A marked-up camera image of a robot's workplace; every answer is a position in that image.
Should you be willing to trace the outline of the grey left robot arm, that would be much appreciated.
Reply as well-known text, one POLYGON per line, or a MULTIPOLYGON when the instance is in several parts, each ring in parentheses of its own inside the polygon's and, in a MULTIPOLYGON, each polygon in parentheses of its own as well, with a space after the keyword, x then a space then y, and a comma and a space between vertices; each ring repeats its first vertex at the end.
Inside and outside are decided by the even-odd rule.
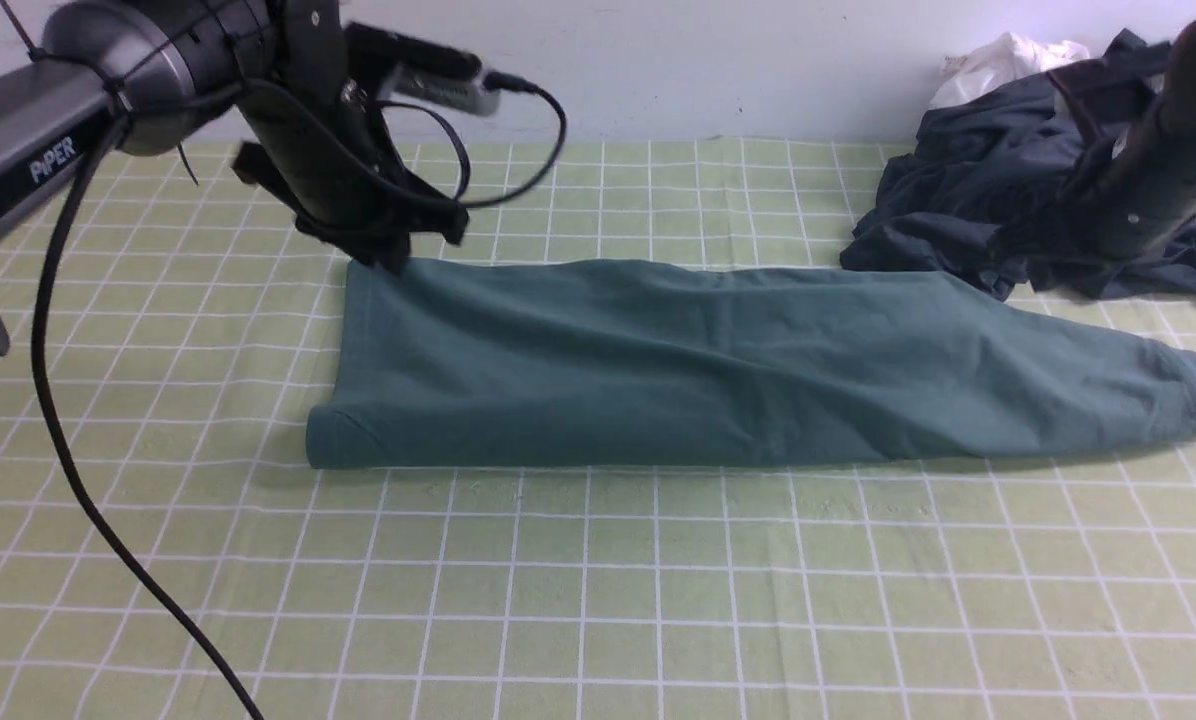
MULTIPOLYGON (((237 109, 234 172, 295 227, 397 269, 411 234, 460 242, 466 210, 403 167, 393 92, 488 115, 483 61, 360 23, 336 1, 68 1, 0 77, 0 242, 109 152, 153 158, 237 109)), ((0 356, 10 336, 0 318, 0 356)))

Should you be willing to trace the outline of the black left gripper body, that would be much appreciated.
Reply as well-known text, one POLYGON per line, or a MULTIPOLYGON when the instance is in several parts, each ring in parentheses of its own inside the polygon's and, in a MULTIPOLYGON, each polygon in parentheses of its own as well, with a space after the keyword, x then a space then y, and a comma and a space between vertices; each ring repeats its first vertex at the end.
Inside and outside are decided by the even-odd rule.
POLYGON ((298 232, 362 266, 401 271, 420 233, 460 245, 469 214, 405 167, 378 102, 348 73, 338 5, 264 8, 263 65, 243 73, 236 102, 256 138, 234 159, 242 181, 293 210, 298 232))

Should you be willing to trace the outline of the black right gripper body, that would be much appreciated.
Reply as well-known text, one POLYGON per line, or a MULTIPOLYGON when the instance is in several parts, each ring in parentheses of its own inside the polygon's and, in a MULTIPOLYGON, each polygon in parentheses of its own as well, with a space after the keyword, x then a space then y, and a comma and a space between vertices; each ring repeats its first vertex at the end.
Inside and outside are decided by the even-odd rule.
POLYGON ((1119 150, 1088 151, 1064 190, 1001 225, 994 260, 1129 263, 1160 251, 1196 214, 1196 20, 1166 56, 1163 89, 1119 150))

